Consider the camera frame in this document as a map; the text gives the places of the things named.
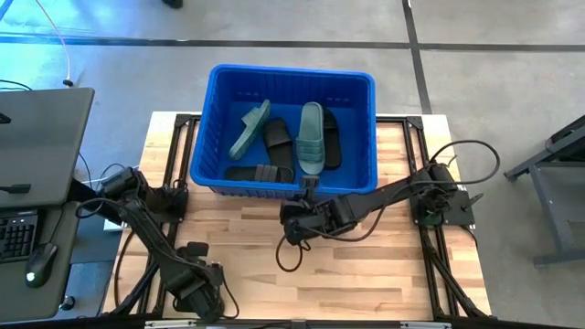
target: wooden tabletop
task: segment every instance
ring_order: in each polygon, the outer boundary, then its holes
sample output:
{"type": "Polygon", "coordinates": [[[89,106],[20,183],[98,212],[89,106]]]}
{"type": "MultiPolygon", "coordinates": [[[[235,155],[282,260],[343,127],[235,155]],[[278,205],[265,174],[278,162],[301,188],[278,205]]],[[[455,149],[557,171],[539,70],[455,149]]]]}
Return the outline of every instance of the wooden tabletop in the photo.
{"type": "MultiPolygon", "coordinates": [[[[140,169],[151,186],[160,186],[165,172],[173,123],[177,112],[154,112],[140,169]]],[[[423,115],[429,153],[451,141],[444,115],[423,115]]],[[[185,134],[181,136],[182,145],[185,134]]],[[[401,126],[379,123],[378,184],[384,185],[409,174],[401,126]]],[[[419,148],[415,147],[420,165],[419,148]]],[[[176,169],[182,147],[178,148],[176,169]]],[[[453,156],[448,149],[439,158],[447,163],[453,156]]],[[[459,179],[456,161],[450,166],[459,179]]],[[[176,247],[188,241],[209,244],[208,260],[219,261],[226,280],[240,307],[240,319],[326,319],[326,320],[430,320],[429,292],[417,228],[411,223],[408,201],[387,208],[377,229],[366,240],[346,243],[312,239],[313,250],[304,253],[303,265],[294,273],[279,270],[274,250],[282,237],[278,200],[218,196],[188,178],[189,203],[181,224],[176,247]]],[[[361,236],[374,216],[347,236],[361,236]]],[[[457,227],[445,227],[445,238],[452,273],[475,304],[490,313],[484,278],[472,238],[457,227]]],[[[121,246],[128,236],[122,235],[121,246]]],[[[296,247],[284,246],[282,262],[292,267],[298,259],[296,247]]],[[[121,300],[144,272],[148,253],[134,238],[123,257],[119,279],[121,300]]],[[[437,280],[441,305],[447,312],[442,280],[437,280]]],[[[158,287],[154,280],[149,312],[158,287]]],[[[222,288],[226,314],[234,314],[233,303],[222,288]]],[[[167,294],[165,317],[194,315],[177,313],[173,296],[167,294]]],[[[114,308],[113,283],[106,295],[103,311],[114,308]]]]}

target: keyboard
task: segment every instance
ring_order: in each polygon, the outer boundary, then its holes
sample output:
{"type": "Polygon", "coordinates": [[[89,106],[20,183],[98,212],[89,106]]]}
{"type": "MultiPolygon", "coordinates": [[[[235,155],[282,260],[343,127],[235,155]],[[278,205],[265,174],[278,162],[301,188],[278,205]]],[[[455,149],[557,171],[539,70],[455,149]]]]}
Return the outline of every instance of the keyboard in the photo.
{"type": "Polygon", "coordinates": [[[0,213],[0,263],[27,260],[37,243],[37,211],[0,213]]]}

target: black mouse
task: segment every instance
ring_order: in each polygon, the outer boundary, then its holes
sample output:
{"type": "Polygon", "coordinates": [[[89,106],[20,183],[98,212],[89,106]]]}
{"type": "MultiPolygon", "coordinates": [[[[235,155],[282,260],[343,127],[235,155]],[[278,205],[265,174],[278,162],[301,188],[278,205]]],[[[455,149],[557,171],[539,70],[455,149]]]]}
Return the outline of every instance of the black mouse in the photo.
{"type": "Polygon", "coordinates": [[[30,254],[25,267],[25,282],[29,288],[42,287],[51,276],[57,246],[52,243],[38,245],[30,254]]]}

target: black floor line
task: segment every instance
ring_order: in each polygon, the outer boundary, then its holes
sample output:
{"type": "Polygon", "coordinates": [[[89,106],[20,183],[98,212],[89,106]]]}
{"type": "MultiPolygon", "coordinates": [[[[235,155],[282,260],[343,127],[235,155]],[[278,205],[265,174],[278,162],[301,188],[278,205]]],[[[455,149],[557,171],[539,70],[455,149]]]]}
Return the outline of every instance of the black floor line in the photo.
{"type": "Polygon", "coordinates": [[[419,50],[419,40],[417,38],[417,31],[414,26],[414,18],[412,17],[410,1],[402,0],[402,7],[404,9],[404,18],[406,19],[406,28],[409,33],[410,53],[412,55],[412,66],[414,67],[414,78],[417,81],[417,89],[419,90],[420,109],[422,114],[432,114],[431,100],[429,99],[427,83],[424,79],[422,58],[420,57],[419,50]]]}
{"type": "Polygon", "coordinates": [[[443,51],[517,51],[517,52],[584,52],[585,45],[512,45],[512,44],[442,44],[419,43],[420,50],[443,51]]]}
{"type": "MultiPolygon", "coordinates": [[[[233,48],[355,48],[355,49],[411,49],[425,51],[469,52],[585,52],[584,45],[513,45],[513,44],[451,44],[374,41],[286,41],[286,40],[175,40],[132,37],[74,37],[64,36],[72,46],[129,46],[129,47],[233,47],[233,48]]],[[[0,32],[0,43],[60,45],[51,34],[0,32]]]]}
{"type": "MultiPolygon", "coordinates": [[[[64,37],[72,46],[232,47],[232,48],[355,48],[408,49],[408,42],[173,40],[117,37],[64,37]]],[[[0,36],[0,43],[60,45],[56,37],[0,36]]]]}

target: blue plastic basket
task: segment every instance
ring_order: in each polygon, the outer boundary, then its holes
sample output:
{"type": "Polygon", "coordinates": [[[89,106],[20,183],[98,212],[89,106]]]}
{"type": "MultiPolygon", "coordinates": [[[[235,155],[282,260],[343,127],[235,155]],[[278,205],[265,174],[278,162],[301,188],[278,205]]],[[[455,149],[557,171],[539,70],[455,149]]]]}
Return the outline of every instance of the blue plastic basket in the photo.
{"type": "Polygon", "coordinates": [[[229,148],[243,131],[241,117],[264,100],[271,101],[269,120],[282,118],[294,140],[301,110],[309,101],[329,108],[339,128],[342,164],[320,175],[316,196],[367,193],[378,184],[376,159],[376,93],[374,80],[361,72],[219,65],[209,75],[207,95],[191,164],[196,184],[227,196],[286,198],[302,193],[306,175],[296,161],[293,184],[229,181],[230,166],[269,165],[261,134],[238,161],[229,148]]]}

